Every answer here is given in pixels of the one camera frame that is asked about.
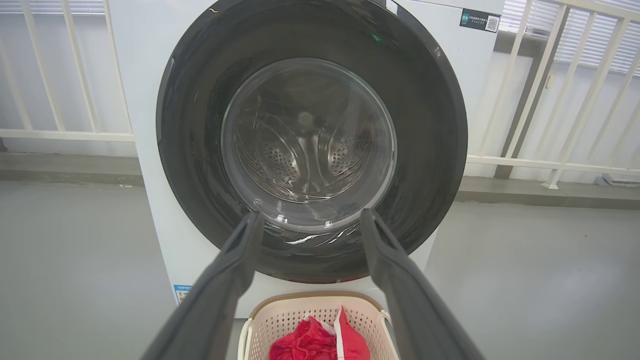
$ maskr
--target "white venetian blind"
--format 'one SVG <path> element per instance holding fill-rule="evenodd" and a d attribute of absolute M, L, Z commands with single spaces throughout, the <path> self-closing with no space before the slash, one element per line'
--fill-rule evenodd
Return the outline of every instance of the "white venetian blind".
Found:
<path fill-rule="evenodd" d="M 31 11 L 38 14 L 62 14 L 60 0 L 29 0 Z M 104 15 L 102 0 L 69 0 L 71 13 Z M 0 0 L 0 13 L 22 13 L 20 0 Z"/>
<path fill-rule="evenodd" d="M 599 0 L 611 6 L 616 6 L 628 11 L 640 12 L 640 0 Z M 524 13 L 526 0 L 506 0 L 504 4 L 503 20 L 500 22 L 502 31 L 518 31 L 520 20 Z M 526 34 L 541 36 L 538 33 L 548 33 L 553 26 L 558 5 L 544 1 L 534 1 L 529 21 L 527 21 Z M 564 26 L 563 34 L 556 51 L 555 61 L 570 63 L 575 56 L 578 42 L 582 36 L 589 12 L 578 9 L 571 9 L 567 22 Z M 616 19 L 605 14 L 598 14 L 593 24 L 593 28 L 587 39 L 584 52 L 580 57 L 580 65 L 587 67 L 597 67 L 602 60 L 602 56 L 607 49 Z M 627 72 L 636 52 L 640 49 L 640 25 L 634 22 L 629 24 L 622 43 L 616 52 L 616 56 L 611 64 L 611 71 Z"/>

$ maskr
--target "red and white garment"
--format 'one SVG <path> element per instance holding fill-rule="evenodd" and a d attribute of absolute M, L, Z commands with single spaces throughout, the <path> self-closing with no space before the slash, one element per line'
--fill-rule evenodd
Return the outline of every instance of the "red and white garment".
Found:
<path fill-rule="evenodd" d="M 340 306 L 333 326 L 305 316 L 296 329 L 276 340 L 269 360 L 369 360 L 371 353 L 358 331 L 351 327 Z"/>

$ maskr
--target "metal railing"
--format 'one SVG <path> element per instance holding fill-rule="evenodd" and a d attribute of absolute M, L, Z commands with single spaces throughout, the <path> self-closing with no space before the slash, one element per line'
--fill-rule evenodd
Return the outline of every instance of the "metal railing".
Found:
<path fill-rule="evenodd" d="M 513 167 L 531 167 L 531 168 L 543 168 L 550 169 L 551 173 L 547 179 L 543 183 L 544 186 L 550 189 L 558 189 L 557 183 L 563 172 L 566 171 L 578 171 L 578 172 L 592 172 L 592 173 L 608 173 L 608 174 L 616 174 L 616 175 L 625 175 L 625 176 L 640 176 L 640 168 L 621 168 L 614 167 L 614 164 L 619 156 L 620 152 L 623 148 L 625 142 L 631 136 L 630 131 L 634 128 L 635 124 L 638 122 L 638 118 L 640 118 L 640 99 L 638 105 L 636 106 L 635 111 L 627 121 L 627 124 L 622 132 L 620 139 L 611 152 L 609 161 L 605 163 L 597 164 L 593 163 L 594 153 L 598 150 L 598 148 L 602 144 L 603 134 L 607 131 L 611 120 L 616 116 L 618 112 L 618 107 L 620 106 L 620 102 L 622 98 L 625 96 L 628 86 L 634 76 L 634 72 L 640 62 L 640 51 L 636 53 L 635 60 L 627 72 L 625 76 L 625 80 L 620 86 L 616 98 L 609 110 L 608 115 L 606 116 L 604 122 L 600 126 L 600 130 L 596 136 L 596 140 L 591 146 L 589 150 L 589 154 L 587 156 L 588 161 L 586 163 L 570 163 L 569 159 L 572 152 L 575 149 L 576 143 L 579 139 L 580 134 L 582 133 L 587 121 L 589 120 L 589 115 L 593 110 L 593 106 L 596 103 L 598 95 L 602 89 L 602 85 L 605 81 L 607 74 L 609 73 L 609 67 L 614 59 L 616 51 L 622 41 L 622 38 L 625 34 L 625 30 L 627 29 L 630 22 L 640 22 L 640 13 L 630 12 L 628 10 L 623 10 L 621 8 L 609 6 L 606 4 L 598 3 L 593 0 L 558 0 L 556 1 L 560 4 L 558 9 L 555 23 L 553 28 L 550 31 L 547 45 L 545 47 L 542 59 L 536 70 L 536 76 L 534 78 L 534 84 L 531 88 L 531 91 L 527 95 L 527 100 L 525 102 L 524 110 L 522 114 L 517 120 L 517 125 L 515 127 L 514 136 L 510 139 L 510 143 L 506 153 L 503 156 L 487 156 L 486 155 L 486 147 L 487 147 L 487 139 L 489 135 L 495 131 L 495 126 L 497 123 L 497 118 L 501 111 L 503 111 L 503 102 L 506 97 L 506 94 L 509 89 L 509 85 L 512 81 L 513 75 L 513 67 L 516 62 L 516 57 L 518 55 L 518 50 L 520 48 L 520 44 L 522 43 L 523 36 L 525 34 L 525 28 L 527 25 L 527 18 L 531 13 L 531 8 L 533 1 L 528 0 L 527 6 L 525 7 L 524 15 L 522 17 L 522 21 L 518 32 L 516 33 L 515 41 L 513 43 L 513 48 L 511 49 L 511 54 L 509 55 L 509 60 L 505 67 L 505 75 L 502 79 L 502 83 L 500 85 L 500 89 L 498 92 L 497 99 L 493 106 L 492 114 L 489 118 L 488 125 L 484 129 L 484 134 L 480 144 L 480 150 L 477 154 L 468 154 L 467 155 L 467 163 L 479 163 L 479 164 L 491 164 L 491 165 L 507 165 Z M 568 72 L 564 77 L 564 82 L 560 90 L 559 96 L 556 98 L 553 110 L 551 115 L 549 116 L 548 122 L 545 126 L 543 134 L 540 138 L 540 142 L 537 145 L 537 149 L 534 152 L 534 156 L 531 158 L 516 158 L 514 157 L 514 149 L 518 140 L 520 139 L 520 135 L 522 133 L 522 129 L 525 124 L 525 119 L 527 118 L 530 111 L 535 111 L 535 108 L 531 107 L 533 99 L 535 97 L 535 90 L 540 85 L 540 82 L 543 81 L 543 74 L 545 67 L 551 59 L 552 47 L 556 37 L 559 36 L 560 33 L 560 25 L 565 16 L 565 13 L 569 11 L 570 8 L 578 8 L 581 10 L 585 10 L 589 12 L 588 21 L 586 27 L 582 31 L 582 37 L 580 38 L 579 45 L 575 56 L 573 57 L 573 61 L 571 62 Z M 617 19 L 615 28 L 613 29 L 611 39 L 607 46 L 606 52 L 595 71 L 595 77 L 593 82 L 591 83 L 589 90 L 580 105 L 580 109 L 578 111 L 577 117 L 571 127 L 571 130 L 564 140 L 564 144 L 560 150 L 559 156 L 557 159 L 553 161 L 540 160 L 541 153 L 544 152 L 550 144 L 551 137 L 551 129 L 554 127 L 554 124 L 560 119 L 560 109 L 563 105 L 565 105 L 567 93 L 570 88 L 570 84 L 573 79 L 573 75 L 576 71 L 576 68 L 579 65 L 580 56 L 584 50 L 585 44 L 587 42 L 587 37 L 591 32 L 591 27 L 593 26 L 595 17 L 597 14 L 604 14 L 611 17 L 615 17 Z"/>
<path fill-rule="evenodd" d="M 88 120 L 91 125 L 91 131 L 68 131 L 65 127 L 65 119 L 63 118 L 60 107 L 56 102 L 56 96 L 51 86 L 49 79 L 49 73 L 44 65 L 44 58 L 38 43 L 38 35 L 36 31 L 36 24 L 33 18 L 33 13 L 29 5 L 29 0 L 20 0 L 22 5 L 22 12 L 24 14 L 24 20 L 31 39 L 31 45 L 33 46 L 33 52 L 35 54 L 38 69 L 40 71 L 40 77 L 44 84 L 44 90 L 51 107 L 53 119 L 56 123 L 57 130 L 36 130 L 33 128 L 31 119 L 27 112 L 24 100 L 20 94 L 18 84 L 15 76 L 13 75 L 12 65 L 7 56 L 6 46 L 2 38 L 0 38 L 0 63 L 3 66 L 4 72 L 9 84 L 9 90 L 13 97 L 13 101 L 18 109 L 20 120 L 22 121 L 23 129 L 2 129 L 0 128 L 0 138 L 37 138 L 37 139 L 58 139 L 58 140 L 89 140 L 89 141 L 107 141 L 107 142 L 133 142 L 134 136 L 131 131 L 131 122 L 129 120 L 129 113 L 127 111 L 127 103 L 124 97 L 124 91 L 122 88 L 122 79 L 120 77 L 120 68 L 118 65 L 118 59 L 116 57 L 116 48 L 113 40 L 113 32 L 111 30 L 111 19 L 109 18 L 108 3 L 105 1 L 105 16 L 108 28 L 109 45 L 113 53 L 113 61 L 115 62 L 117 81 L 119 91 L 122 94 L 121 106 L 124 107 L 124 114 L 127 117 L 128 131 L 124 133 L 108 133 L 103 132 L 100 128 L 100 124 L 97 120 L 95 107 L 93 105 L 92 95 L 89 91 L 89 85 L 87 81 L 86 71 L 84 68 L 83 59 L 80 53 L 80 46 L 78 44 L 76 27 L 74 24 L 74 18 L 71 13 L 71 7 L 69 0 L 61 0 L 62 10 L 67 25 L 67 35 L 71 43 L 71 49 L 73 58 L 75 61 L 77 75 L 80 81 L 80 87 L 83 95 L 84 105 L 88 112 Z"/>

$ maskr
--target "door glass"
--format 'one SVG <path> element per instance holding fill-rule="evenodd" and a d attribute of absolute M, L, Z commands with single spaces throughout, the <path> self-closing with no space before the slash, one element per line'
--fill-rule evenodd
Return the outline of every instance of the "door glass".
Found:
<path fill-rule="evenodd" d="M 223 123 L 225 170 L 271 223 L 313 233 L 357 221 L 387 190 L 396 134 L 375 91 L 314 58 L 268 65 L 233 96 Z"/>

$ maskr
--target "washing machine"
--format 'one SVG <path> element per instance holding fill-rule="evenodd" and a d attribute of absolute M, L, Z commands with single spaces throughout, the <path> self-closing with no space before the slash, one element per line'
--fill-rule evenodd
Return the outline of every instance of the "washing machine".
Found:
<path fill-rule="evenodd" d="M 249 211 L 266 223 L 237 317 L 299 291 L 384 304 L 358 229 L 364 208 L 425 269 L 503 1 L 105 3 L 177 302 Z"/>

